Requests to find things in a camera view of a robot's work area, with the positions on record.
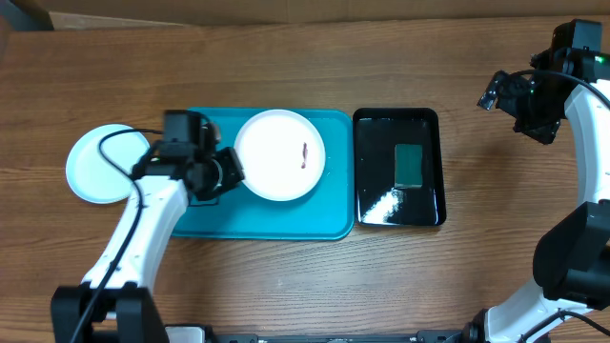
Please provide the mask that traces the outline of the white plate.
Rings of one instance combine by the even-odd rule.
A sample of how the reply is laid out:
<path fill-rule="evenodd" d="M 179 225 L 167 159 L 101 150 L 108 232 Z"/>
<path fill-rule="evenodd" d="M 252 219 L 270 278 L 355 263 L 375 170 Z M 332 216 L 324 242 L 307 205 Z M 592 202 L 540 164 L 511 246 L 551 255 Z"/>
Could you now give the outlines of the white plate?
<path fill-rule="evenodd" d="M 292 201 L 318 183 L 326 151 L 319 131 L 304 116 L 267 110 L 239 130 L 234 149 L 245 174 L 244 184 L 271 201 Z"/>

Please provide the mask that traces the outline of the green sponge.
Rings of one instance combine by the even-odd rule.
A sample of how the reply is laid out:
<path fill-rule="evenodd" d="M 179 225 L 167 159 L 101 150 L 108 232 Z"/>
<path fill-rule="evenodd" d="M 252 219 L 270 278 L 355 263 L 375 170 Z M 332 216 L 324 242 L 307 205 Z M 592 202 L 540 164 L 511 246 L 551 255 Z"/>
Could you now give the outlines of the green sponge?
<path fill-rule="evenodd" d="M 423 185 L 421 145 L 395 146 L 395 186 L 400 189 L 418 189 Z"/>

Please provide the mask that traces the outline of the light blue plate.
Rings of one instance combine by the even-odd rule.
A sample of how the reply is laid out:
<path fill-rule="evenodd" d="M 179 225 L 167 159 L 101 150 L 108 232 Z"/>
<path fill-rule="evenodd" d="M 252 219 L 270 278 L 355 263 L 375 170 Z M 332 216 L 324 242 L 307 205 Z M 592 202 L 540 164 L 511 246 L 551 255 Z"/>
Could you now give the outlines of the light blue plate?
<path fill-rule="evenodd" d="M 131 194 L 131 182 L 98 151 L 102 138 L 129 128 L 122 124 L 104 125 L 87 132 L 72 147 L 66 162 L 66 178 L 78 197 L 94 204 L 111 204 Z M 149 146 L 142 133 L 130 132 L 106 140 L 103 152 L 125 172 L 130 172 Z"/>

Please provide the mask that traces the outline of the black plastic tray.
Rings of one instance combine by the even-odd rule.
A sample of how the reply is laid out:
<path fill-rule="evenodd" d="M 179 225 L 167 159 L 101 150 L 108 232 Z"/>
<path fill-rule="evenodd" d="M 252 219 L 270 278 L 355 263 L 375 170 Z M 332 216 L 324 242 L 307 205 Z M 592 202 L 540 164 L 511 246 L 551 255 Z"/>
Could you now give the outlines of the black plastic tray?
<path fill-rule="evenodd" d="M 440 226 L 447 218 L 437 113 L 361 108 L 353 115 L 356 219 L 366 226 Z M 395 146 L 421 145 L 423 185 L 395 186 Z"/>

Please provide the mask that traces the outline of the teal plastic tray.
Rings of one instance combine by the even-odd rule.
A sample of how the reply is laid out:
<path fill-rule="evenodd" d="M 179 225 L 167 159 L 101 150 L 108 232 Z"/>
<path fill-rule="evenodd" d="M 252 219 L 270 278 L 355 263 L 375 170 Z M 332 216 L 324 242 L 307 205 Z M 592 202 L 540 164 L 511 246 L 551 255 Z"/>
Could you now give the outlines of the teal plastic tray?
<path fill-rule="evenodd" d="M 296 109 L 318 130 L 326 163 L 316 186 L 296 200 L 264 199 L 241 184 L 219 200 L 190 207 L 173 229 L 175 237 L 264 240 L 338 240 L 355 223 L 351 117 L 336 110 Z"/>

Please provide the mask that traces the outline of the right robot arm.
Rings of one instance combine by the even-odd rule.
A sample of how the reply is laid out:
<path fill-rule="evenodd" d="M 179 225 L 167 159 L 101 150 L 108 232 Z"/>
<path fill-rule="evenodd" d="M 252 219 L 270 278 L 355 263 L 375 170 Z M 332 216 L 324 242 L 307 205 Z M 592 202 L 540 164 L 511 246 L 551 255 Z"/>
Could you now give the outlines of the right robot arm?
<path fill-rule="evenodd" d="M 576 147 L 577 206 L 538 242 L 533 276 L 480 311 L 452 342 L 544 342 L 570 319 L 609 306 L 609 57 L 576 48 L 533 56 L 528 71 L 497 72 L 479 106 L 515 117 L 514 130 L 552 143 L 568 121 Z"/>

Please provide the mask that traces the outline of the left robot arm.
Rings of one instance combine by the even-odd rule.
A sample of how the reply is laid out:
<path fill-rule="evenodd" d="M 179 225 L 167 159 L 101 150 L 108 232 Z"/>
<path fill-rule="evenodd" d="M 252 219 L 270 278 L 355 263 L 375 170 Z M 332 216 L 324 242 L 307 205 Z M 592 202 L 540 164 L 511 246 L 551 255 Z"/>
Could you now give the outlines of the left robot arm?
<path fill-rule="evenodd" d="M 234 189 L 243 169 L 232 148 L 155 143 L 132 167 L 131 199 L 109 244 L 78 286 L 51 299 L 58 342 L 204 342 L 197 324 L 166 325 L 152 288 L 169 238 L 193 198 Z"/>

